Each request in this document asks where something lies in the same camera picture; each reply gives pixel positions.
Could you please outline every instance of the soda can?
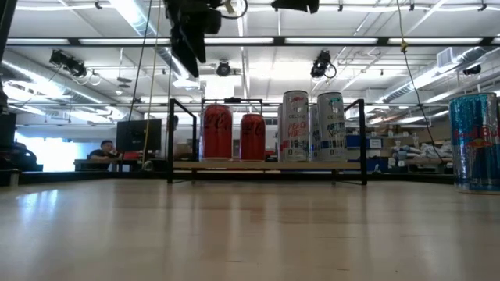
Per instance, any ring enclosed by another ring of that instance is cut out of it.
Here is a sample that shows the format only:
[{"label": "soda can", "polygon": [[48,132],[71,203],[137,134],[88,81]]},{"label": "soda can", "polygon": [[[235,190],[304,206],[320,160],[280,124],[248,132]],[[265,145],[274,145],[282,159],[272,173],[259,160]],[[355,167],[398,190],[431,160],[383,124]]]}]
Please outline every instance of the soda can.
[{"label": "soda can", "polygon": [[309,106],[305,91],[288,91],[283,95],[284,162],[309,160]]},{"label": "soda can", "polygon": [[233,157],[233,113],[225,105],[209,105],[202,118],[200,155],[202,160]]},{"label": "soda can", "polygon": [[311,105],[309,111],[309,160],[320,162],[320,123],[318,122],[318,105]]},{"label": "soda can", "polygon": [[278,162],[283,161],[283,105],[278,106]]},{"label": "soda can", "polygon": [[449,104],[453,169],[458,191],[500,192],[500,136],[496,94],[468,94]]},{"label": "soda can", "polygon": [[266,160],[266,122],[260,114],[249,113],[241,118],[240,160],[243,162]]},{"label": "soda can", "polygon": [[318,123],[321,161],[345,162],[345,116],[341,93],[318,95]]}]

